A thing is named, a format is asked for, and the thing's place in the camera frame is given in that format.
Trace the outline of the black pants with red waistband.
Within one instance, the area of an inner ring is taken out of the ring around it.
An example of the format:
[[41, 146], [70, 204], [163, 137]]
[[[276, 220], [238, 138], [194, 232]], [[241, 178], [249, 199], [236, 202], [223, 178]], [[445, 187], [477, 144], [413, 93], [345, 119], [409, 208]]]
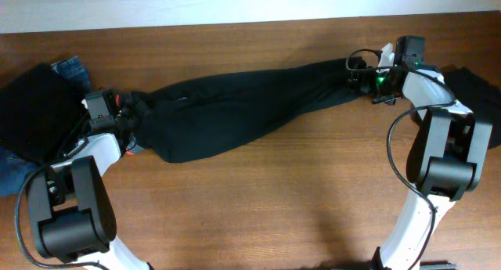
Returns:
[[130, 92], [120, 106], [133, 135], [168, 163], [213, 157], [253, 142], [295, 117], [359, 98], [343, 59], [281, 70], [200, 77]]

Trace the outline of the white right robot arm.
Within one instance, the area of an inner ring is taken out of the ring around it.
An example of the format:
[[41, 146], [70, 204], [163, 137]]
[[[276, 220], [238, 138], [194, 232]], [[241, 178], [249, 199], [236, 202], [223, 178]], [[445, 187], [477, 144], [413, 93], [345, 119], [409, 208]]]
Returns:
[[405, 205], [392, 233], [367, 267], [419, 269], [438, 223], [464, 193], [477, 187], [493, 123], [480, 110], [468, 106], [436, 67], [416, 57], [376, 54], [378, 67], [359, 68], [350, 58], [345, 66], [353, 74], [375, 76], [363, 86], [375, 103], [408, 99], [413, 108], [398, 119], [417, 115], [421, 123], [405, 172], [395, 172], [409, 190]]

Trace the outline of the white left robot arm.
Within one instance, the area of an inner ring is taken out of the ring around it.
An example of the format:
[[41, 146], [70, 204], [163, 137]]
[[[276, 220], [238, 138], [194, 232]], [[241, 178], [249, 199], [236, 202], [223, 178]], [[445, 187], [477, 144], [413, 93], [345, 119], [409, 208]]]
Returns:
[[147, 105], [131, 94], [87, 94], [85, 114], [61, 144], [55, 160], [30, 174], [18, 195], [27, 201], [34, 247], [18, 239], [26, 258], [40, 268], [152, 269], [117, 234], [117, 221], [103, 175], [137, 148], [132, 134]]

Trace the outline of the black folded garment right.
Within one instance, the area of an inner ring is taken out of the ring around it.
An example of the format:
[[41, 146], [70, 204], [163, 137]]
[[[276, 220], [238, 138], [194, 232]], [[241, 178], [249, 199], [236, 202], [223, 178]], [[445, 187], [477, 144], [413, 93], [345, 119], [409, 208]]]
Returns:
[[492, 124], [489, 149], [500, 146], [500, 89], [466, 67], [446, 71], [443, 75], [456, 98]]

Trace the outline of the black folded garment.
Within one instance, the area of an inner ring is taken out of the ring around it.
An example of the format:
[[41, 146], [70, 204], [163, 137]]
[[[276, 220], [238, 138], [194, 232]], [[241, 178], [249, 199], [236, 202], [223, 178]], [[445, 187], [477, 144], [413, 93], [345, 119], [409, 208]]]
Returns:
[[84, 116], [90, 90], [76, 57], [22, 73], [1, 88], [1, 147], [36, 164], [51, 160]]
[[489, 149], [500, 146], [500, 89], [466, 67], [446, 71], [443, 75], [456, 98], [492, 124]]

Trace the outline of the black folded garment left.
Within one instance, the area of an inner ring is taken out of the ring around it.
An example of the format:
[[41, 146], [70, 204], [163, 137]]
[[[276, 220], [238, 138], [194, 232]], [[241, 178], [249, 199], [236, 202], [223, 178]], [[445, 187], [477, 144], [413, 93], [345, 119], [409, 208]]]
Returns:
[[84, 116], [90, 90], [76, 57], [22, 73], [1, 88], [1, 147], [36, 164], [51, 160]]

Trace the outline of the blue denim jeans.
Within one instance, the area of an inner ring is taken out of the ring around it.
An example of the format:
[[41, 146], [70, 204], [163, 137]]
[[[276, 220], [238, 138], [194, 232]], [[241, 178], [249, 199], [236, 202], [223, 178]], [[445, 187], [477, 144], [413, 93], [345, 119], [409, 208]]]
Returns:
[[[83, 97], [92, 90], [88, 70], [77, 56], [52, 63], [50, 67], [67, 81], [77, 96]], [[37, 167], [37, 164], [21, 158], [13, 151], [1, 148], [1, 197], [17, 194], [26, 174]]]

